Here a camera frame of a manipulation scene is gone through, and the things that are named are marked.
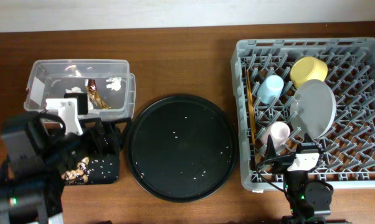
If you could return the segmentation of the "pink cup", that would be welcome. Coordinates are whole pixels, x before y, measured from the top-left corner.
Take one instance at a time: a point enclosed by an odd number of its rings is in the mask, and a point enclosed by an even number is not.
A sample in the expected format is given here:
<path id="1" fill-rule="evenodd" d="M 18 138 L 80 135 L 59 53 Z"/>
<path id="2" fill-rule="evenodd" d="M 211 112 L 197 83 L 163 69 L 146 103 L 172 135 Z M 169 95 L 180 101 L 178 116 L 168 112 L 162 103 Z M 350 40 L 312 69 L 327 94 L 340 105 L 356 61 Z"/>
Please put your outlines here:
<path id="1" fill-rule="evenodd" d="M 278 149 L 287 142 L 290 136 L 290 128 L 284 122 L 274 122 L 267 127 L 265 132 L 262 134 L 261 142 L 263 144 L 267 144 L 268 136 L 272 137 L 273 146 L 275 149 Z"/>

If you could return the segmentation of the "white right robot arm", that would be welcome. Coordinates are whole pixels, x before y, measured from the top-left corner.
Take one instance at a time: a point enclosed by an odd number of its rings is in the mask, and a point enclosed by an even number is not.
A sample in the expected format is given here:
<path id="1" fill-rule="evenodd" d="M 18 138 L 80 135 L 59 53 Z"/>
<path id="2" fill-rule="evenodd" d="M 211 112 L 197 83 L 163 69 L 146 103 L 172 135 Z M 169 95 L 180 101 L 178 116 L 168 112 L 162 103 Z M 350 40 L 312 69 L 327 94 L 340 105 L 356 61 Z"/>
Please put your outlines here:
<path id="1" fill-rule="evenodd" d="M 267 154 L 262 163 L 270 165 L 273 174 L 283 175 L 280 190 L 290 205 L 291 215 L 282 217 L 282 223 L 326 223 L 334 188 L 323 180 L 310 180 L 308 175 L 319 166 L 323 154 L 305 134 L 295 152 L 278 156 L 272 137 L 267 137 Z"/>

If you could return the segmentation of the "yellow bowl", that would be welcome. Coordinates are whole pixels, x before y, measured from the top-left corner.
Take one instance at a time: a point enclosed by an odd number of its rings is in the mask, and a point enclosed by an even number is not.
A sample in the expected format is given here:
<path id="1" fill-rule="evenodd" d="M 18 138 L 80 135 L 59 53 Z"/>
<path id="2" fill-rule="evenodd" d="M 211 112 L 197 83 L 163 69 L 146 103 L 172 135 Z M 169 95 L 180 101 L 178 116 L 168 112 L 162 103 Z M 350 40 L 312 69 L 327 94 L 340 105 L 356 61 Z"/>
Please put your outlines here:
<path id="1" fill-rule="evenodd" d="M 327 74 L 328 66 L 325 62 L 314 57 L 303 57 L 290 70 L 290 79 L 298 89 L 308 80 L 324 81 Z"/>

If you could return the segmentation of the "grey plate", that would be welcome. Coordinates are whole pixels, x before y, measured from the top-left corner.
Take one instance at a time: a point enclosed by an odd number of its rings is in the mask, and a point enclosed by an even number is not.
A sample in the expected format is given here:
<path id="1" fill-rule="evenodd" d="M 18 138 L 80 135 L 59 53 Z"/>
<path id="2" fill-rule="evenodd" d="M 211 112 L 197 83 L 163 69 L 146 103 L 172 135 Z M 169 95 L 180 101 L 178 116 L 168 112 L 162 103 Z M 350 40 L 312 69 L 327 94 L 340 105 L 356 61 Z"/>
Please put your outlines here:
<path id="1" fill-rule="evenodd" d="M 305 82 L 294 94 L 290 105 L 291 125 L 297 136 L 307 133 L 312 139 L 326 134 L 336 116 L 336 99 L 331 88 L 320 80 Z"/>

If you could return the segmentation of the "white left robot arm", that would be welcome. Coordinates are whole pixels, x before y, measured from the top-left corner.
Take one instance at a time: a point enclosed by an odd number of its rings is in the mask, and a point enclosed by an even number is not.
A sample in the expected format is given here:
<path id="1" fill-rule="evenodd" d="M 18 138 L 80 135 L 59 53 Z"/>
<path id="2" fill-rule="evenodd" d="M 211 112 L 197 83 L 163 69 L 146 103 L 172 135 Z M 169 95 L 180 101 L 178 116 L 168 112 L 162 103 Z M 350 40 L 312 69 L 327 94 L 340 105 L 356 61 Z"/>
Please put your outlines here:
<path id="1" fill-rule="evenodd" d="M 60 116 L 35 111 L 7 120 L 0 223 L 62 223 L 65 186 L 92 183 L 93 162 L 118 157 L 131 124 L 131 118 L 91 118 L 72 131 Z"/>

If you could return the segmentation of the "white napkin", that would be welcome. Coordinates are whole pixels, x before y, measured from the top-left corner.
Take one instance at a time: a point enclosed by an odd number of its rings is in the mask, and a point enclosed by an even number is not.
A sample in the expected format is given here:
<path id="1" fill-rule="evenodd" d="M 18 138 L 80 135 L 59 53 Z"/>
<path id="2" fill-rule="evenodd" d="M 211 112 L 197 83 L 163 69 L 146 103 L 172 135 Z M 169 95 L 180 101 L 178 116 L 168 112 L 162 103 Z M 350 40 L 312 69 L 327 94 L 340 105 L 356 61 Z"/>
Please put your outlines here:
<path id="1" fill-rule="evenodd" d="M 65 92 L 66 93 L 83 93 L 83 91 L 77 86 L 72 87 L 71 89 L 66 89 Z M 90 98 L 87 98 L 87 106 L 89 110 L 94 109 L 93 103 L 90 101 Z"/>

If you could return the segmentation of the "gold snack wrapper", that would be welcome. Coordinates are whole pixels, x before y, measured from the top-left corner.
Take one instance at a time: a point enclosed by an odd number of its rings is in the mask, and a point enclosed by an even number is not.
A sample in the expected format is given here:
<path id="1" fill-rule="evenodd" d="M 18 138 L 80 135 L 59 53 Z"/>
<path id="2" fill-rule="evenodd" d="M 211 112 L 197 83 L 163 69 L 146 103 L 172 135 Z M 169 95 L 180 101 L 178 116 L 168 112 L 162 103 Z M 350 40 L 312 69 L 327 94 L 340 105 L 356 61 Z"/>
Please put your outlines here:
<path id="1" fill-rule="evenodd" d="M 93 79 L 87 79 L 85 87 L 87 89 L 88 97 L 90 98 L 91 102 L 100 108 L 101 110 L 109 110 L 111 109 L 110 106 L 108 106 L 104 100 L 101 98 L 101 96 L 98 93 L 97 86 L 95 83 L 95 80 Z"/>

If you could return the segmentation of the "blue cup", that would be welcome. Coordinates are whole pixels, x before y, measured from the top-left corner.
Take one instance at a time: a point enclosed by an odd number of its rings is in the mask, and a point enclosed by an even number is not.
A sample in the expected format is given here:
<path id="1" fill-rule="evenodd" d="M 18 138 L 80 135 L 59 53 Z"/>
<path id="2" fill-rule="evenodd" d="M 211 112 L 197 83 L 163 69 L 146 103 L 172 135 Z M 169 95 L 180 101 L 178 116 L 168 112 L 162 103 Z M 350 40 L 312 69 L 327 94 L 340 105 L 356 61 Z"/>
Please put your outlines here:
<path id="1" fill-rule="evenodd" d="M 278 75 L 268 76 L 257 90 L 257 96 L 261 97 L 261 102 L 268 105 L 274 98 L 278 99 L 284 87 L 283 79 Z"/>

